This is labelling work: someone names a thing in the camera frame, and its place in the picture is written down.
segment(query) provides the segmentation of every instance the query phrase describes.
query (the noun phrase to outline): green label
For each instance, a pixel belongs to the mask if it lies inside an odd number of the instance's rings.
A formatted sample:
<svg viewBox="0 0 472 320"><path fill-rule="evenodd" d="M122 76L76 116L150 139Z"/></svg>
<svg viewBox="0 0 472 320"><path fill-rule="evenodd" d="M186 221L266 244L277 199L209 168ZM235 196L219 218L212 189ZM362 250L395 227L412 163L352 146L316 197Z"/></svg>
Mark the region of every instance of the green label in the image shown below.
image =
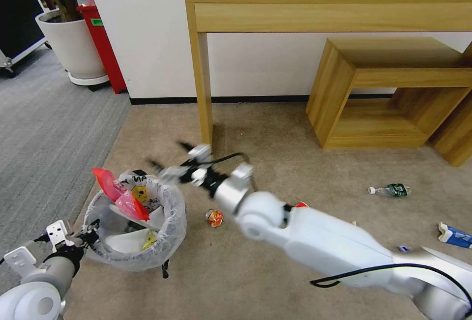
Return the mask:
<svg viewBox="0 0 472 320"><path fill-rule="evenodd" d="M103 26L103 22L101 19L91 18L90 21L92 22L92 26Z"/></svg>
<svg viewBox="0 0 472 320"><path fill-rule="evenodd" d="M390 184L387 187L389 187L393 191L394 197L408 196L408 192L403 184Z"/></svg>

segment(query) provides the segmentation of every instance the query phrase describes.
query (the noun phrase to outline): trash can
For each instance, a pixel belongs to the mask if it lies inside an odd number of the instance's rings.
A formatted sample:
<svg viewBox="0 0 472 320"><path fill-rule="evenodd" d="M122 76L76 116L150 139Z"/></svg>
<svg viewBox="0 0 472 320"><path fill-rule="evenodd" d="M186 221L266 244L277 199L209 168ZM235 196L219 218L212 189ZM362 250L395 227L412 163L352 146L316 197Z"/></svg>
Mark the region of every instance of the trash can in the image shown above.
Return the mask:
<svg viewBox="0 0 472 320"><path fill-rule="evenodd" d="M166 278L169 258L186 234L183 195L175 185L163 183L152 175L137 176L125 172L120 175L119 181L133 194L140 196L140 202L151 211L150 217L162 209L162 221L158 223L157 230L145 229L130 222L121 213L116 213L113 201L100 191L88 205L84 217L84 226L100 220L99 240L90 246L87 256L124 271L139 272L163 266L163 277ZM120 245L116 243L117 238L120 239ZM138 246L137 250L130 249L135 246Z"/></svg>
<svg viewBox="0 0 472 320"><path fill-rule="evenodd" d="M77 7L84 16L88 30L92 35L93 42L98 51L98 55L102 60L103 66L108 74L110 83L115 94L127 91L126 83L118 66L117 58L113 53L112 46L108 39L102 19L98 13L94 0L88 0Z"/></svg>

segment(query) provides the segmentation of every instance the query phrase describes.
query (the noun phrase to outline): red bin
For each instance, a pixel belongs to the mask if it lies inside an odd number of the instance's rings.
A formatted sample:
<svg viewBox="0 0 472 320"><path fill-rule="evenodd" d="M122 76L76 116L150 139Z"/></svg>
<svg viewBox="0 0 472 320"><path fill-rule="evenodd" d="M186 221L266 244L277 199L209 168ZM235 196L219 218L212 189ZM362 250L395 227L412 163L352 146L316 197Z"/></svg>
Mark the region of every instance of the red bin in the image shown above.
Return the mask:
<svg viewBox="0 0 472 320"><path fill-rule="evenodd" d="M93 42L97 48L98 55L102 60L115 94L126 91L126 83L124 82L124 78L118 66L117 58L113 53L112 46L105 28L103 27L102 19L98 13L95 1L88 0L78 6L77 10L79 10L84 16L87 27L92 35Z"/></svg>

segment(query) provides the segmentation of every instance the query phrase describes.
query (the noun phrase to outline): plastic bag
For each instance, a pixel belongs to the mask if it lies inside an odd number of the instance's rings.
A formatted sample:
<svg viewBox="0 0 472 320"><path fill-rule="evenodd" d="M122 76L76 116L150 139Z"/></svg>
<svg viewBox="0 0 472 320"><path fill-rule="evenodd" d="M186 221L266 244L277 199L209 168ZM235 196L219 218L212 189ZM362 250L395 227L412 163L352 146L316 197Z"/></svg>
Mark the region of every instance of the plastic bag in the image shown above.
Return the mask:
<svg viewBox="0 0 472 320"><path fill-rule="evenodd" d="M115 202L124 214L134 219L149 220L148 210L136 199L132 192L115 179L111 171L93 168L92 172L105 195Z"/></svg>
<svg viewBox="0 0 472 320"><path fill-rule="evenodd" d="M123 234L128 230L128 220L112 212L109 205L113 203L103 191L100 191L89 204L84 217L84 227L100 219L99 240L90 246L91 259L110 264L126 271L144 271L161 266L168 260L185 238L187 229L186 207L182 193L173 184L162 184L155 176L146 175L139 178L133 175L125 178L142 191L146 188L146 199L143 205L149 210L159 206L164 209L165 221L159 232L154 232L156 241L147 249L124 254L113 250L103 242L108 236Z"/></svg>

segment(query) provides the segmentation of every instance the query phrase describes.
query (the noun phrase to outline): beige carpet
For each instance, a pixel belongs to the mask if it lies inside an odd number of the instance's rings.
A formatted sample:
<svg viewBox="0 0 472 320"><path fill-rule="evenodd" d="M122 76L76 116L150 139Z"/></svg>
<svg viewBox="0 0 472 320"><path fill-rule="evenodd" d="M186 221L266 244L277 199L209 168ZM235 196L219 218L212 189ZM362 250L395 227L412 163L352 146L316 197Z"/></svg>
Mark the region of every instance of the beige carpet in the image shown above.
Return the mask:
<svg viewBox="0 0 472 320"><path fill-rule="evenodd" d="M472 263L472 250L436 239L439 221L472 231L472 162L453 168L428 146L322 151L304 104L213 107L215 155L249 154L260 189L356 220L388 248L423 245ZM133 106L105 167L115 173L146 170L148 155L166 165L181 163L185 153L176 140L200 141L196 105ZM221 170L230 172L236 164ZM368 186L391 182L407 184L412 195L390 200L367 194ZM170 278L163 280L160 269L125 273L85 261L67 320L423 319L408 299L382 290L311 286L319 274L280 250L246 240L228 220L212 229L205 212L215 205L206 193L192 186L182 190L187 238L171 259Z"/></svg>

